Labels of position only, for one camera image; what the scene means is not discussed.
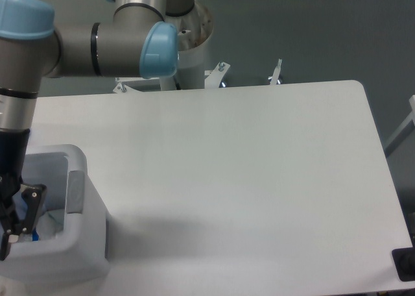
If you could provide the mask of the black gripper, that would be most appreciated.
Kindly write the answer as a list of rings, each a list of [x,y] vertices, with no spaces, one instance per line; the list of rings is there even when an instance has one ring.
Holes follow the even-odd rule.
[[[29,129],[1,129],[1,260],[5,260],[10,252],[11,236],[32,234],[42,214],[47,195],[47,187],[43,184],[21,184],[29,134]],[[27,206],[23,219],[19,218],[13,200],[21,187],[21,199]]]

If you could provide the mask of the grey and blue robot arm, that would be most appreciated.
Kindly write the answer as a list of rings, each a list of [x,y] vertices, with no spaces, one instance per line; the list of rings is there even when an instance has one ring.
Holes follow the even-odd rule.
[[[178,33],[166,16],[191,10],[194,0],[109,0],[110,23],[57,27],[53,7],[40,0],[1,0],[1,258],[10,237],[30,234],[46,196],[21,172],[40,82],[44,77],[171,77]]]

